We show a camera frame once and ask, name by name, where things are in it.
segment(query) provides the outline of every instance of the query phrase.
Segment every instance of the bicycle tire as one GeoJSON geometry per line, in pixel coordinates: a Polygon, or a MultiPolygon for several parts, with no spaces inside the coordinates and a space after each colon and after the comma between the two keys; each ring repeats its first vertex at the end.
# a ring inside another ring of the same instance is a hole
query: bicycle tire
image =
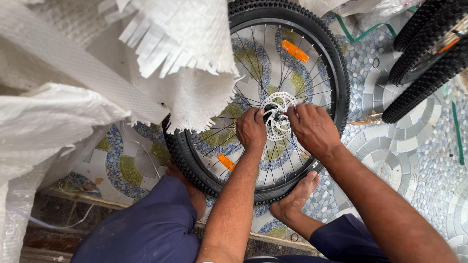
{"type": "Polygon", "coordinates": [[[405,52],[414,36],[426,26],[445,2],[446,0],[426,0],[398,33],[393,42],[393,48],[396,51],[405,52]]]}
{"type": "MultiPolygon", "coordinates": [[[[323,49],[326,50],[330,59],[333,60],[333,71],[336,72],[337,75],[337,114],[335,117],[335,124],[341,135],[346,126],[351,90],[349,75],[343,55],[330,30],[314,14],[286,0],[238,0],[229,3],[231,29],[247,21],[259,18],[292,21],[306,28],[309,34],[312,34],[312,32],[317,34],[314,35],[314,37],[320,41],[320,44],[323,45],[323,49]]],[[[193,149],[191,149],[193,148],[191,144],[191,132],[185,130],[182,132],[175,131],[174,134],[167,134],[165,132],[167,124],[168,120],[166,119],[163,122],[164,136],[174,163],[192,184],[204,193],[217,197],[224,184],[214,180],[207,168],[200,165],[199,157],[194,156],[193,149]]],[[[265,205],[279,201],[293,190],[295,185],[300,179],[305,177],[308,171],[315,170],[320,172],[323,168],[320,162],[318,162],[317,159],[311,161],[311,165],[309,167],[304,167],[304,170],[301,172],[298,171],[298,175],[291,181],[270,190],[256,191],[254,194],[254,205],[265,205]]]]}
{"type": "Polygon", "coordinates": [[[383,121],[397,122],[467,66],[468,37],[465,37],[390,104],[382,115],[383,121]]]}
{"type": "Polygon", "coordinates": [[[415,69],[429,49],[467,13],[468,0],[447,0],[427,26],[411,41],[405,53],[396,61],[388,76],[389,81],[395,85],[410,83],[423,74],[433,63],[436,63],[443,54],[434,56],[435,59],[415,69]]]}

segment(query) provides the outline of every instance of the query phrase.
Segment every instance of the bare foot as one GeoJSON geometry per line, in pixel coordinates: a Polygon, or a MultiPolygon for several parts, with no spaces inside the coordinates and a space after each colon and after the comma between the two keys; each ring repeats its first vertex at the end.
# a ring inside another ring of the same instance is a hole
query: bare foot
{"type": "Polygon", "coordinates": [[[270,212],[276,219],[307,240],[313,231],[325,225],[302,213],[304,204],[318,185],[319,176],[317,172],[311,171],[299,181],[288,196],[270,205],[270,212]]]}
{"type": "Polygon", "coordinates": [[[195,185],[189,182],[185,176],[183,176],[182,172],[177,168],[177,166],[172,162],[168,161],[169,169],[166,170],[166,174],[169,176],[173,176],[178,178],[182,181],[187,189],[187,192],[190,197],[190,201],[192,201],[193,207],[197,210],[197,220],[200,220],[205,215],[206,209],[206,197],[205,194],[202,193],[195,185]]]}

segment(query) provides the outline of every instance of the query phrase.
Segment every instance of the navy blue shorts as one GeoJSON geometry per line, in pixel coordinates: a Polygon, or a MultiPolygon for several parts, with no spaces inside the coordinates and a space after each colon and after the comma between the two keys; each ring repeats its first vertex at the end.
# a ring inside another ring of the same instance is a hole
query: navy blue shorts
{"type": "MultiPolygon", "coordinates": [[[[194,262],[200,249],[200,240],[190,233],[196,218],[183,183],[164,175],[148,195],[93,229],[76,246],[72,262],[194,262]]],[[[310,243],[336,262],[389,262],[364,224],[350,214],[317,229],[310,243]]],[[[278,259],[286,263],[330,262],[311,256],[278,259]]]]}

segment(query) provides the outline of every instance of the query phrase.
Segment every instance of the orange spoke reflector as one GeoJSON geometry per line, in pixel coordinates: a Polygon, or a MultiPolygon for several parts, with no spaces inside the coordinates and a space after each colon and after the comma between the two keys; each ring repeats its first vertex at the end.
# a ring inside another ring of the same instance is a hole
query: orange spoke reflector
{"type": "Polygon", "coordinates": [[[218,160],[227,168],[229,171],[233,171],[235,164],[227,157],[224,156],[224,154],[218,155],[218,160]]]}
{"type": "Polygon", "coordinates": [[[447,49],[453,47],[453,45],[455,45],[460,39],[457,38],[455,40],[453,40],[452,42],[450,42],[450,44],[446,45],[445,47],[443,47],[441,50],[439,50],[439,54],[446,51],[447,49]]]}
{"type": "Polygon", "coordinates": [[[293,43],[283,40],[283,48],[295,58],[299,59],[300,61],[306,63],[309,60],[309,56],[304,53],[300,48],[298,48],[293,43]]]}

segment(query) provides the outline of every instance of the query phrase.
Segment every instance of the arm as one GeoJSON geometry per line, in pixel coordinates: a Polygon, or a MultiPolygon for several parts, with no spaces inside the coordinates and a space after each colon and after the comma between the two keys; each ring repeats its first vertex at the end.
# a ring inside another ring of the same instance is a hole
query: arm
{"type": "Polygon", "coordinates": [[[264,110],[250,108],[238,120],[236,134],[244,153],[211,210],[197,261],[242,262],[250,229],[255,181],[266,143],[264,110]]]}
{"type": "Polygon", "coordinates": [[[346,149],[322,107],[301,104],[288,116],[299,143],[327,168],[392,262],[457,262],[435,229],[346,149]]]}

